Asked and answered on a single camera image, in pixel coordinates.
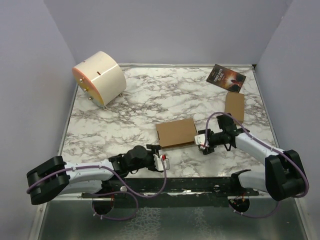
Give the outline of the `brown cardboard box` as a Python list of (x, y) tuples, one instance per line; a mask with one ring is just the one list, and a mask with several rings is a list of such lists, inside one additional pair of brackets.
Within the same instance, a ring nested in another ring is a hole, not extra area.
[(193, 118), (169, 121), (155, 125), (159, 145), (165, 148), (175, 148), (195, 143), (197, 129)]

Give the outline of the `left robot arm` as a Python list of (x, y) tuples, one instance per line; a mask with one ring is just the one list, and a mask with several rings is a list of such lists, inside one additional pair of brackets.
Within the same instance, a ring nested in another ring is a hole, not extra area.
[(159, 145), (136, 145), (127, 153), (120, 153), (96, 163), (71, 163), (62, 156), (54, 156), (26, 174), (32, 205), (47, 203), (57, 196), (71, 193), (97, 194), (103, 198), (111, 190), (111, 179), (122, 180), (140, 169), (165, 173), (170, 161), (160, 153)]

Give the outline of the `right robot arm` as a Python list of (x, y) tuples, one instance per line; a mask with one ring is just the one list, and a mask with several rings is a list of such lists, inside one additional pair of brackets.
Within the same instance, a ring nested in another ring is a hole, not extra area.
[(214, 116), (221, 131), (213, 132), (208, 127), (200, 130), (194, 137), (198, 149), (204, 155), (213, 153), (217, 146), (224, 146), (227, 151), (239, 149), (264, 166), (263, 172), (246, 169), (233, 173), (229, 189), (234, 195), (255, 189), (278, 202), (307, 195), (309, 181), (295, 150), (283, 150), (258, 139), (230, 113), (215, 112)]

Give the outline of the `small folded cardboard box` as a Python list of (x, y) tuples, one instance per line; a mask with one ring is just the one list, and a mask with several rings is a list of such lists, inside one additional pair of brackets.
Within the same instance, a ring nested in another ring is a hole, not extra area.
[(224, 112), (231, 114), (242, 124), (245, 115), (245, 95), (242, 93), (228, 92), (225, 97)]

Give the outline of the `dark book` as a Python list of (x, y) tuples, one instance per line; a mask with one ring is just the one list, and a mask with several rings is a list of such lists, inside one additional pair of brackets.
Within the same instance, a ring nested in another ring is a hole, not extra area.
[(215, 64), (206, 82), (230, 92), (239, 93), (246, 76), (224, 66)]

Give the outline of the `cream cylindrical drum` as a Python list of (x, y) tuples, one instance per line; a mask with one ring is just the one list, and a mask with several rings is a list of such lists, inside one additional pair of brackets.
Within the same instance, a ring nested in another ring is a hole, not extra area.
[(82, 91), (100, 108), (106, 108), (127, 88), (122, 69), (103, 51), (74, 66), (72, 74)]

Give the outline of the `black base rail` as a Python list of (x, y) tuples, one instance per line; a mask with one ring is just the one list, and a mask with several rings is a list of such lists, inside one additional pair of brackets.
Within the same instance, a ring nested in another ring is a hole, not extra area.
[[(152, 195), (163, 186), (163, 178), (125, 178), (124, 182), (139, 194)], [(238, 198), (244, 195), (258, 196), (252, 188), (234, 186), (232, 177), (168, 177), (160, 195), (153, 198), (137, 197), (139, 206), (149, 208), (178, 208), (178, 207), (228, 207), (228, 197)], [(98, 194), (119, 191), (124, 187), (116, 177), (102, 181), (102, 189)], [(122, 194), (115, 195), (117, 207), (129, 208), (132, 198)]]

